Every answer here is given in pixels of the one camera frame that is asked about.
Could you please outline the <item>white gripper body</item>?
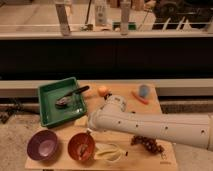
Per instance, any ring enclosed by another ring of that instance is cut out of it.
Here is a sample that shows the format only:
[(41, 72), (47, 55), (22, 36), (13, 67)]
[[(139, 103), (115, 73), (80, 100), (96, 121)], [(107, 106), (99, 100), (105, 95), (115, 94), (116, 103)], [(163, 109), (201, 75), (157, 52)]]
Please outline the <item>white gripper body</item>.
[(126, 100), (120, 95), (111, 95), (105, 100), (104, 107), (124, 112), (126, 109)]

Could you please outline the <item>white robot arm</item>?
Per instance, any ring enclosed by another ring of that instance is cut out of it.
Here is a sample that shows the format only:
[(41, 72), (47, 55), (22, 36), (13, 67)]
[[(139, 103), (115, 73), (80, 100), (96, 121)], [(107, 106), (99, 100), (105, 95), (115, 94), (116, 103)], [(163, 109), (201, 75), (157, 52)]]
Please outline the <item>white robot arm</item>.
[(125, 111), (126, 100), (119, 95), (88, 117), (88, 127), (96, 131), (118, 131), (179, 143), (213, 151), (213, 115), (132, 114)]

